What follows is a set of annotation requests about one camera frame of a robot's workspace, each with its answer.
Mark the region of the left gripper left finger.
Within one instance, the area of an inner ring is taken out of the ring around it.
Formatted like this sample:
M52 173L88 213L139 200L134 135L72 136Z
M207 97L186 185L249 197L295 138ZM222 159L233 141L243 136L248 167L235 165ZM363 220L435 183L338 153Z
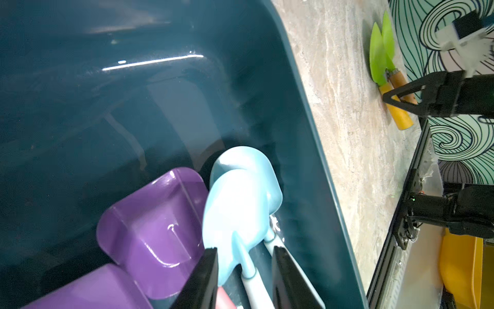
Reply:
M218 269L217 248L205 249L171 309L215 309Z

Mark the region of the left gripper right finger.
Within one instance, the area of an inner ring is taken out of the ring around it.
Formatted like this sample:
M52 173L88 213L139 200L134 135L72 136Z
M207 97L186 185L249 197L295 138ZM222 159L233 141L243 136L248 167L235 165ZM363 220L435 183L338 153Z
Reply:
M284 247L275 246L272 259L275 308L323 308Z

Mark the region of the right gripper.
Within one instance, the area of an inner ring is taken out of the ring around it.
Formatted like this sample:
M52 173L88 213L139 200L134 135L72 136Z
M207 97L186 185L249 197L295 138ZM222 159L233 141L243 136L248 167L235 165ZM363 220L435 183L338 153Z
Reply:
M393 99L424 90L424 103L413 104ZM493 117L493 75L465 77L463 71L434 72L383 94L383 101L417 116L455 117L479 115Z

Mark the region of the green shovel brown handle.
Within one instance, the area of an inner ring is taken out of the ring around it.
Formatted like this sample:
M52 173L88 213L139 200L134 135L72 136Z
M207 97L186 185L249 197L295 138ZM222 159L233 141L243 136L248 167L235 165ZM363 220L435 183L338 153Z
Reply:
M395 64L393 63L395 55L395 41L394 41L394 31L392 26L391 18L389 17L388 11L383 14L382 21L382 39L385 52L387 54L387 77L394 88L399 88L405 86L408 82Z

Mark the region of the green shovel yellow handle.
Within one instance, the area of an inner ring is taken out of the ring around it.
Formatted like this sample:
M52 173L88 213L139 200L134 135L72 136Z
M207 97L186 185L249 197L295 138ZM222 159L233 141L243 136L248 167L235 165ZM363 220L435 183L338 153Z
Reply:
M380 93L383 95L393 90L392 84L387 80L387 53L382 39L382 33L376 22L373 24L369 46L369 64L372 79L377 83ZM396 106L385 104L399 130L407 130L414 122L409 114Z

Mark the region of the purple shovel pink handle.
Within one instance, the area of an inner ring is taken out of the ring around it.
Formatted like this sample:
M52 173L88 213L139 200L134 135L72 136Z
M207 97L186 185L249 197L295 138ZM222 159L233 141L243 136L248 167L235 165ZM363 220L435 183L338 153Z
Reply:
M151 308L136 282L120 267L104 265L26 305L25 308Z
M152 300L179 294L203 251L208 189L198 172L177 167L114 203L101 216L99 247Z

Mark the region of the light blue shovel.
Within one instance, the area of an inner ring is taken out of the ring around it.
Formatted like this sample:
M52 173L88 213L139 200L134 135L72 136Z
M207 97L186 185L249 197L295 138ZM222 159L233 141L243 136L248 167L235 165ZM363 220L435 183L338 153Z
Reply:
M237 265L252 308L273 308L249 252L266 236L269 224L266 190L253 172L234 169L211 187L203 215L203 243L216 248L217 285L223 286Z
M213 164L210 185L223 174L234 169L245 169L255 173L266 190L266 198L272 226L264 237L264 245L270 254L275 247L285 247L284 241L277 234L277 220L274 216L283 202L283 193L270 160L260 150L248 146L237 146L226 150Z

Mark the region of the teal storage box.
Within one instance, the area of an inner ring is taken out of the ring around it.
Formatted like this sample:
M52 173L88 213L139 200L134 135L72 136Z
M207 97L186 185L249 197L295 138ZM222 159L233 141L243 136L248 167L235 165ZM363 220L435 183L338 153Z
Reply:
M280 235L328 308L367 308L287 32L271 1L1 2L1 307L110 262L96 225L176 167L271 161Z

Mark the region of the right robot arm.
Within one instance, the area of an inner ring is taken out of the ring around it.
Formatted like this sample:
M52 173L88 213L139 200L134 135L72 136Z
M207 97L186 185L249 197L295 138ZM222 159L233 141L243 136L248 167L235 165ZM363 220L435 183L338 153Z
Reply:
M463 71L434 72L383 95L383 101L418 117L479 115L493 124L493 75L466 77ZM493 187L472 185L446 197L405 189L398 214L446 227L452 234L493 237Z

